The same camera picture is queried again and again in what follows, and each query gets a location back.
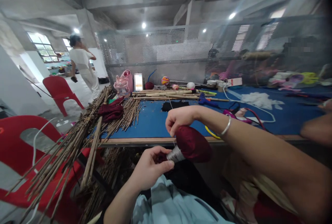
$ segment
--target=wooden table edge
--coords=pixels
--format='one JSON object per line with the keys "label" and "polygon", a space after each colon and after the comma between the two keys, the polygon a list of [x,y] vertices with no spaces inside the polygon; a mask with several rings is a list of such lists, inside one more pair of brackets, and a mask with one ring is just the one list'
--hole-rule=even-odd
{"label": "wooden table edge", "polygon": [[[276,135],[277,137],[290,142],[290,143],[301,143],[303,141],[308,141],[307,139],[299,135]],[[210,144],[221,144],[225,145],[226,143],[223,140],[217,140],[212,136],[205,137]],[[143,138],[110,138],[105,141],[101,139],[99,147],[122,147],[122,146],[155,146],[155,145],[173,145],[176,143],[176,139],[173,137],[143,137]]]}

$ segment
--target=colorful ball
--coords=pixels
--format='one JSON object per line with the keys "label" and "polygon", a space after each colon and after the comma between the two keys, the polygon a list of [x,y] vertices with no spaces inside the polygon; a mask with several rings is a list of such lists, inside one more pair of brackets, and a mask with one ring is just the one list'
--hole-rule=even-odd
{"label": "colorful ball", "polygon": [[173,90],[178,90],[179,89],[179,85],[172,85],[172,89]]}
{"label": "colorful ball", "polygon": [[163,78],[162,78],[162,85],[168,85],[169,84],[169,77],[167,77],[167,76],[164,76]]}
{"label": "colorful ball", "polygon": [[194,90],[194,89],[195,89],[195,83],[193,83],[193,82],[189,82],[189,83],[187,84],[187,89],[189,89],[189,90]]}

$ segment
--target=blue handle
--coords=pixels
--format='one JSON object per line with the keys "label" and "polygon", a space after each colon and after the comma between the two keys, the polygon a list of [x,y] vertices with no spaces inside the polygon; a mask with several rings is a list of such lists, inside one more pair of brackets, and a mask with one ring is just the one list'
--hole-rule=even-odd
{"label": "blue handle", "polygon": [[211,106],[211,107],[218,107],[218,104],[217,104],[217,103],[213,103],[213,102],[211,102],[211,101],[208,101],[208,100],[205,98],[204,93],[201,93],[200,98],[199,98],[199,101],[198,101],[198,104],[200,104],[200,105],[208,105],[208,106]]}

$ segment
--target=perforated metal panel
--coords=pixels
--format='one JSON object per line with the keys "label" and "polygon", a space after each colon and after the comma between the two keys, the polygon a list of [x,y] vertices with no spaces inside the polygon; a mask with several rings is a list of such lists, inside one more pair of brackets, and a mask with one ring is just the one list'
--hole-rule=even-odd
{"label": "perforated metal panel", "polygon": [[[319,53],[314,46],[326,38],[322,29],[326,25],[321,23],[322,18],[317,17],[287,17],[273,22],[254,20],[147,30],[108,30],[97,33],[97,39],[111,82],[125,69],[142,73],[146,82],[157,69],[150,79],[154,84],[160,84],[163,76],[171,80],[203,83],[205,79],[220,79],[223,72],[228,72],[229,77],[241,75],[251,83],[252,73],[257,71],[261,61],[241,60],[245,52],[272,51],[277,55],[274,56],[277,61],[269,59],[267,63],[274,69],[298,70],[302,67],[301,72],[310,71],[306,70],[309,68],[317,72],[328,58],[323,55],[320,62],[313,59]],[[289,49],[285,53],[284,44],[293,43],[297,37],[296,45],[300,42],[304,47],[307,44],[301,40],[308,36],[314,36],[312,41],[316,44],[312,44],[311,51],[305,53],[305,62],[309,64],[303,67],[296,64],[302,59],[303,52],[290,53],[292,49]]]}

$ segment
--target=white pants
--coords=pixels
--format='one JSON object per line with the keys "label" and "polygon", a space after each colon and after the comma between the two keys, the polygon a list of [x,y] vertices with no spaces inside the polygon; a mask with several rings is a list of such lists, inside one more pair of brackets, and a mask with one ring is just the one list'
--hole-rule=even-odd
{"label": "white pants", "polygon": [[92,100],[90,100],[92,102],[100,94],[98,77],[96,76],[94,71],[90,71],[88,69],[83,70],[82,72],[80,71],[80,74],[82,76],[82,79],[92,92]]}

